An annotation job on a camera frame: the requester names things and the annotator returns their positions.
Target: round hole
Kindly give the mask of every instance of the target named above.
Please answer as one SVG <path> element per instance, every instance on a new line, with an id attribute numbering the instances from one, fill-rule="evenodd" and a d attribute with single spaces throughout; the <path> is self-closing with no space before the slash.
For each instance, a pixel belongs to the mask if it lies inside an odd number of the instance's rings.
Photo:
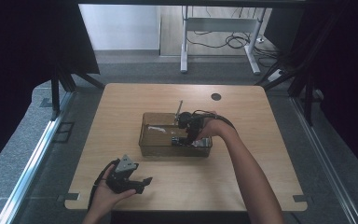
<path id="1" fill-rule="evenodd" d="M 220 99 L 222 99 L 222 96 L 219 93 L 214 93 L 211 95 L 211 98 L 215 101 L 219 101 Z"/>

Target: wrist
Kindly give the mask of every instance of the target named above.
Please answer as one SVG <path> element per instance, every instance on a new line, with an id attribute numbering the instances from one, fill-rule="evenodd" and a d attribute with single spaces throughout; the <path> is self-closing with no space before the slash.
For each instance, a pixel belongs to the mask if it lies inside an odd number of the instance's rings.
<path id="1" fill-rule="evenodd" d="M 83 224 L 97 224 L 101 218 L 102 216 L 99 213 L 90 209 L 83 220 Z"/>
<path id="2" fill-rule="evenodd" d="M 236 136 L 237 131 L 231 127 L 230 125 L 228 125 L 227 123 L 225 123 L 222 120 L 217 120 L 219 122 L 219 128 L 217 131 L 217 135 L 219 135 L 221 138 L 223 138 L 223 140 L 226 140 L 226 138 L 228 137 L 232 137 L 232 136 Z"/>

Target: wooden table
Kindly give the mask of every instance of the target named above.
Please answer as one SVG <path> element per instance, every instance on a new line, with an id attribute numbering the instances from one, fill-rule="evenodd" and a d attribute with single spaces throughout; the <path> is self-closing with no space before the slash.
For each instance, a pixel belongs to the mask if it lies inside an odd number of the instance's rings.
<path id="1" fill-rule="evenodd" d="M 219 93 L 219 101 L 212 99 Z M 208 158 L 145 158 L 138 145 L 145 112 L 175 113 L 215 110 L 232 121 L 266 173 L 283 211 L 304 211 L 302 195 L 264 90 L 256 86 L 109 84 L 106 86 L 89 137 L 65 201 L 69 209 L 87 209 L 90 190 L 110 161 L 127 154 L 139 162 L 132 180 L 153 176 L 142 195 L 120 202 L 118 211 L 244 211 L 227 148 L 213 138 Z"/>

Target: floor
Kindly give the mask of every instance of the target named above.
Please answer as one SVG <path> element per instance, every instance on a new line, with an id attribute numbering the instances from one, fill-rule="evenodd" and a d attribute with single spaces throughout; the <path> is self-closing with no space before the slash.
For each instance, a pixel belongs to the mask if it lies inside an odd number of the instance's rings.
<path id="1" fill-rule="evenodd" d="M 260 77 L 254 76 L 249 66 L 245 66 L 247 59 L 242 54 L 191 56 L 189 73 L 183 75 L 179 71 L 180 58 L 177 56 L 160 56 L 153 50 L 99 51 L 96 56 L 102 75 L 92 76 L 103 83 L 253 85 Z M 63 201 L 70 197 L 67 190 L 103 91 L 81 78 L 74 76 L 74 79 L 76 92 L 68 103 L 54 141 L 21 200 L 13 223 L 80 223 L 86 214 L 86 211 L 64 208 Z M 285 212 L 286 222 L 358 223 L 358 217 L 350 218 L 350 214 L 358 213 L 358 160 L 325 119 L 318 103 L 314 103 L 312 108 L 314 125 L 308 127 L 303 122 L 298 114 L 301 97 L 288 97 L 288 85 L 290 80 L 269 90 L 267 95 L 305 193 L 305 197 L 299 200 L 306 200 L 309 209 L 303 213 Z M 50 98 L 49 83 L 34 89 L 32 105 L 0 156 L 0 214 L 48 125 Z M 322 152 L 315 149 L 317 147 L 322 147 Z"/>

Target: person's left hand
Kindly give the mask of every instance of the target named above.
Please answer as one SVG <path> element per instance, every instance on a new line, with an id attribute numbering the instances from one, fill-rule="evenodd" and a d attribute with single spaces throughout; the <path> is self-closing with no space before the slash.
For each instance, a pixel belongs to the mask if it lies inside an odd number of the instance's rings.
<path id="1" fill-rule="evenodd" d="M 113 207 L 123 199 L 129 198 L 136 193 L 135 189 L 129 189 L 122 193 L 114 193 L 107 185 L 106 178 L 115 165 L 111 165 L 103 174 L 98 188 L 92 198 L 91 208 L 89 209 L 83 223 L 98 223 L 103 216 L 112 211 Z"/>

